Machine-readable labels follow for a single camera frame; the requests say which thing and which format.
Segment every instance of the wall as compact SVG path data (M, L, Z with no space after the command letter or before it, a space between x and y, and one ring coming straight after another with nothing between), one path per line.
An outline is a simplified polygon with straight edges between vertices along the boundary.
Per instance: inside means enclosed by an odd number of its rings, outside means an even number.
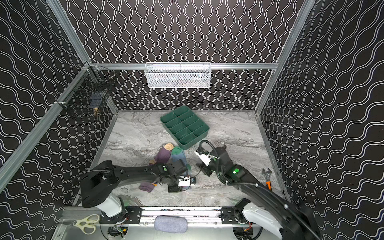
M318 0L260 115L323 239L382 239L384 2Z
M270 63L303 0L60 2L96 63Z
M112 119L108 110L100 117L87 123L58 116L0 194L0 239L51 239Z
M60 2L95 63L274 63L303 0ZM142 71L124 71L113 98L121 110L254 110L269 74L214 71L211 88L182 90L149 89Z
M0 1L0 163L11 156L82 63L44 0ZM0 239L50 239L108 128L62 112L0 193Z
M120 71L112 97L122 110L255 110L271 70L213 70L210 88L149 88L144 71Z
M0 2L0 164L82 66L44 0Z

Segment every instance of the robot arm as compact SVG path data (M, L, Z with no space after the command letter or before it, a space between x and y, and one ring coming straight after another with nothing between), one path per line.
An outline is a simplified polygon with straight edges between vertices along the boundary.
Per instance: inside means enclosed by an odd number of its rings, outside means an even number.
M202 147L204 142L211 145L212 152ZM270 191L247 169L234 164L225 147L214 147L203 140L195 153L203 161L197 166L205 175L214 172L223 184L234 186L249 196L250 201L242 200L234 207L238 222L259 224L283 240L320 240L311 209L298 207ZM158 182L168 184L171 192L170 188L178 188L179 176L185 171L187 168L181 160L144 167L114 166L111 161L104 161L79 179L83 207L98 207L109 217L108 221L121 223L126 211L121 199L111 193L113 189L140 182Z
M202 143L209 144L212 152L206 151ZM246 205L238 203L235 206L236 218L240 222L247 220L259 224L284 240L320 240L311 209L298 207L270 191L247 169L234 164L225 146L214 147L209 141L202 140L195 154L203 161L197 166L205 175L215 172L221 183L234 186L249 196L250 202Z
M80 177L82 205L85 208L97 207L113 189L128 184L158 182L177 186L179 176L185 171L187 167L181 160L144 167L121 167L112 165L112 161L104 161Z

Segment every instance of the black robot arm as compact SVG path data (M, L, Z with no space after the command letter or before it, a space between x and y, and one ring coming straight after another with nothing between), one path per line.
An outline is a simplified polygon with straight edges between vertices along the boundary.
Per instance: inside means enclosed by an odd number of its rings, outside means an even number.
M202 143L211 146L212 152L206 151ZM234 186L248 195L248 199L259 207L264 207L282 226L282 239L312 240L320 239L319 230L313 211L307 207L298 207L279 197L260 183L243 166L234 164L224 147L214 147L207 140L200 142L196 150L203 163L197 164L201 171L210 176L215 172L221 183Z
M103 203L113 189L128 184L158 182L177 186L179 176L186 170L181 160L144 167L121 167L112 165L112 161L104 161L79 178L83 207Z

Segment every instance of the green plastic tray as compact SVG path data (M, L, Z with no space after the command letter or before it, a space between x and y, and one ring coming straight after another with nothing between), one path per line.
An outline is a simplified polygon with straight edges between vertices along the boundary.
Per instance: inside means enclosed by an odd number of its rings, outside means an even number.
M187 150L208 134L209 126L189 107L181 106L160 118L169 135L183 149Z

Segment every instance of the marble floor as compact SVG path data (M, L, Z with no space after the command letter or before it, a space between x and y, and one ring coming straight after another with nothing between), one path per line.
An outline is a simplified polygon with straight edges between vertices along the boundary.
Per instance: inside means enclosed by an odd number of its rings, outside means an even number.
M163 145L175 144L160 122L166 113L119 112L100 162L112 160L115 165L127 167L147 165ZM196 111L196 114L210 127L207 140L215 146L226 145L233 162L247 168L259 181L265 181L262 168L272 169L272 165L253 112ZM201 162L194 154L197 145L185 151L193 175L199 170L195 164ZM276 176L272 174L273 190L282 196ZM207 177L200 173L197 184L180 193L168 193L167 185L158 185L151 193L138 187L139 184L127 185L113 192L122 197L125 205L138 206L233 206L246 197L234 187L221 184L214 174Z

